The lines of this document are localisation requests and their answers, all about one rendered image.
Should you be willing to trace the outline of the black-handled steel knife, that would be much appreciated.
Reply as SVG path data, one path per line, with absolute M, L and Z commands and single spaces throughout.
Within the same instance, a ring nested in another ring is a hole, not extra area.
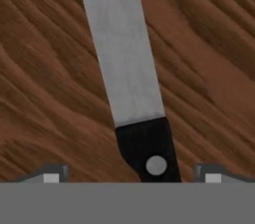
M 142 182 L 179 182 L 141 1 L 83 2 L 123 159 Z

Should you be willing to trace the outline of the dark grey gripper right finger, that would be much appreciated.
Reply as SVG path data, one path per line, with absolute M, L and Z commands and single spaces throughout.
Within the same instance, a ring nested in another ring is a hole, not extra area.
M 255 178 L 236 174 L 223 165 L 215 163 L 198 163 L 194 168 L 195 182 L 201 183 L 255 183 Z

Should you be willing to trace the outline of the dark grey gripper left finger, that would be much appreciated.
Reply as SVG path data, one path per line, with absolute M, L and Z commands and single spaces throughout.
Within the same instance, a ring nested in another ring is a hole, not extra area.
M 67 164 L 46 164 L 32 173 L 14 179 L 14 182 L 62 183 L 68 181 L 68 176 Z

